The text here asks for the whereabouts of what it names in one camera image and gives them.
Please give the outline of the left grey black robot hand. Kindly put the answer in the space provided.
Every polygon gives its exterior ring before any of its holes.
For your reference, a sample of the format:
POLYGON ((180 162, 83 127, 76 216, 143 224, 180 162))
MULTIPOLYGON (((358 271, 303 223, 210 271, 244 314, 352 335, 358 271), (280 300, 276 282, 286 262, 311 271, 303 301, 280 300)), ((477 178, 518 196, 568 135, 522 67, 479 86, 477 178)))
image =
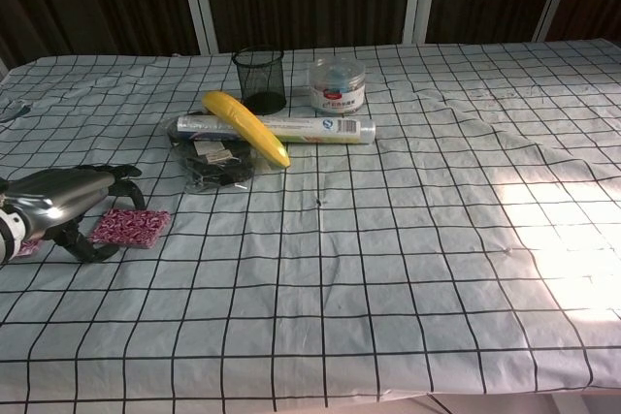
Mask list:
POLYGON ((80 165, 49 168, 14 180, 1 180, 1 262, 15 258, 30 240, 52 240, 81 263, 112 257, 114 245, 95 247, 79 230, 84 215, 108 196, 127 197, 146 208, 132 181, 142 172, 132 165, 80 165))

